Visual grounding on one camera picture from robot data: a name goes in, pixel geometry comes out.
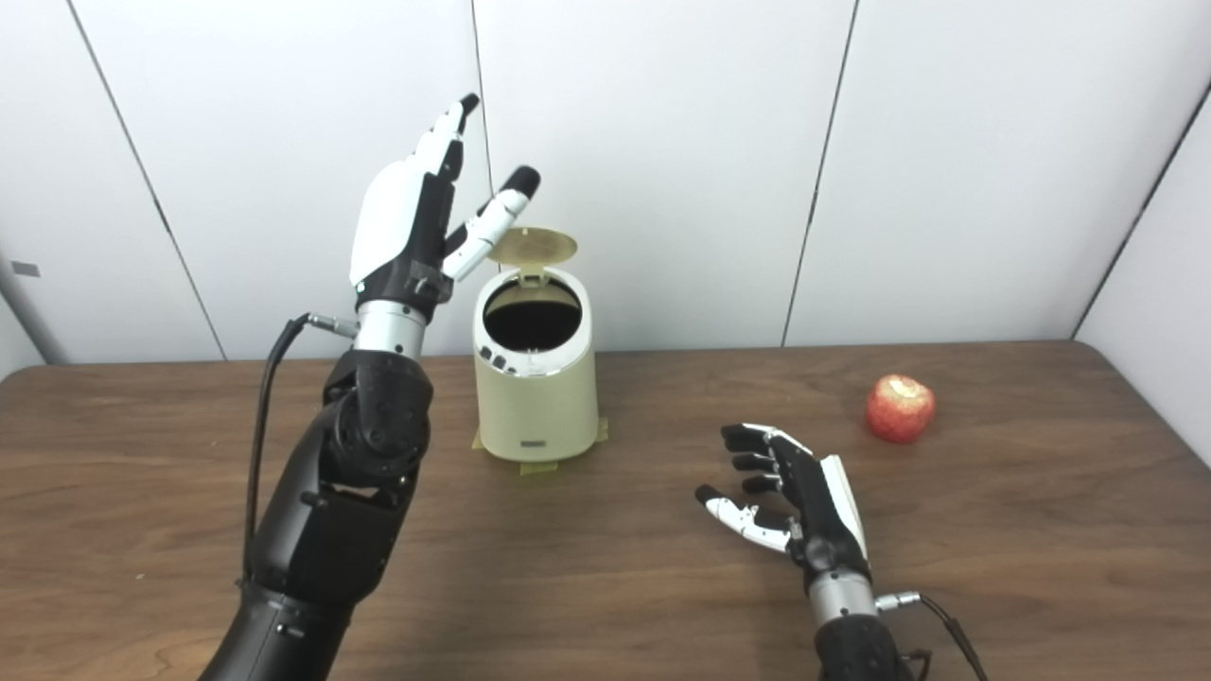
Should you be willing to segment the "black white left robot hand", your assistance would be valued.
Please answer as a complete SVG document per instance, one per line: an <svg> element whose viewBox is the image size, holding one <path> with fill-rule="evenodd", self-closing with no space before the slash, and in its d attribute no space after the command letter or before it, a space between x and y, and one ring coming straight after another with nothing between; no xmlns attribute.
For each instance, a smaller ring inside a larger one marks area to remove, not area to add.
<svg viewBox="0 0 1211 681"><path fill-rule="evenodd" d="M464 133L477 107L480 96L463 96L421 135L411 155L371 181L349 271L356 309L386 301L431 324L454 285L480 267L536 194L540 173L520 166L480 211L448 228L465 160Z"/></svg>

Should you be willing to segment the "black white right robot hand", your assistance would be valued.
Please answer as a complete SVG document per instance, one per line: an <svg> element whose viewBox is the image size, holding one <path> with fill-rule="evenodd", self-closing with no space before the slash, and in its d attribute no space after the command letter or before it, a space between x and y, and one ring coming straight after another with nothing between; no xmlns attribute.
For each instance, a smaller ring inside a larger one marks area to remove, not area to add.
<svg viewBox="0 0 1211 681"><path fill-rule="evenodd" d="M817 457L788 433L765 424L727 424L721 436L731 468L748 473L744 491L777 493L792 513L745 505L701 483L695 496L708 515L745 540L784 553L803 570L805 585L831 574L873 580L863 526L839 457Z"/></svg>

